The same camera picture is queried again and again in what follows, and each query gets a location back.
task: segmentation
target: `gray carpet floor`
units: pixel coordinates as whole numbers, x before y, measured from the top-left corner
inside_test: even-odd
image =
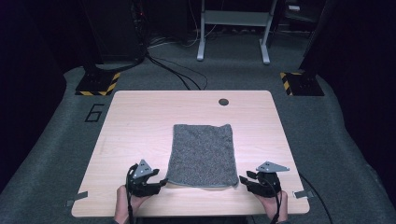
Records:
[[[206,41],[205,59],[196,61],[198,44],[152,47],[151,56],[188,67],[207,77],[206,90],[267,90],[272,93],[292,155],[299,171],[326,203],[334,223],[395,223],[395,209],[375,171],[364,160],[347,133],[332,88],[320,77],[325,96],[288,96],[280,72],[298,72],[308,40],[279,33],[264,65],[259,36],[218,36]],[[173,63],[164,64],[191,77],[201,87],[203,76]],[[103,65],[105,68],[120,64]],[[0,223],[108,223],[107,218],[75,218],[67,200],[78,193],[112,97],[77,96],[82,68],[66,74],[64,98],[28,158],[0,195]],[[115,91],[186,91],[180,80],[149,60],[124,71]],[[84,122],[92,105],[103,111],[98,122]],[[304,181],[306,190],[312,190]],[[309,199],[310,211],[292,215],[292,223],[329,223],[318,199]],[[269,223],[263,216],[249,223]]]

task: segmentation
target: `person's right hand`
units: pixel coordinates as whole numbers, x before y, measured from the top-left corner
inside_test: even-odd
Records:
[[[262,203],[262,206],[264,206],[265,213],[272,220],[277,211],[276,198],[264,198],[257,194],[255,194],[254,196],[259,199],[259,201]],[[277,219],[277,221],[286,221],[288,220],[288,194],[285,191],[281,190],[277,194],[277,197],[280,202],[279,218]]]

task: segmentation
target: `light wooden tabletop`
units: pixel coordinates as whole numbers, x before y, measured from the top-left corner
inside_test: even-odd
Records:
[[[227,99],[227,105],[220,105]],[[238,175],[270,161],[289,167],[278,172],[289,194],[289,213],[309,211],[290,147],[269,91],[118,91],[115,93],[78,192],[88,197],[75,201],[74,217],[113,217],[116,190],[125,184],[128,169],[144,159],[165,178],[172,150],[173,126],[196,124],[233,129]],[[248,216],[264,210],[245,185],[236,188],[190,188],[168,183],[160,194],[140,207],[138,217]]]

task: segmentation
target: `human hand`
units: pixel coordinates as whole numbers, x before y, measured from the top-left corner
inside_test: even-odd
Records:
[[[264,198],[257,194],[255,194],[254,196],[256,196],[256,198],[259,199],[259,201],[262,203],[262,206],[264,207],[267,216],[270,219],[273,219],[277,211],[276,198]],[[281,190],[277,194],[277,197],[280,202],[279,218],[277,219],[277,221],[286,221],[288,220],[288,194],[285,191]]]
[[[134,212],[134,215],[136,214],[137,210],[139,209],[140,205],[147,200],[151,196],[146,196],[146,197],[136,197],[132,195],[131,197],[131,206]],[[117,189],[117,202],[116,202],[116,212],[114,215],[114,220],[116,220],[118,223],[127,223],[128,220],[128,199],[127,199],[127,191],[125,186],[120,186]]]

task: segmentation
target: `folded gray towel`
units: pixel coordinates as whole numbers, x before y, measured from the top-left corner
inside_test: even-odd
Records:
[[[236,186],[231,125],[175,125],[166,177],[171,183],[191,187]]]

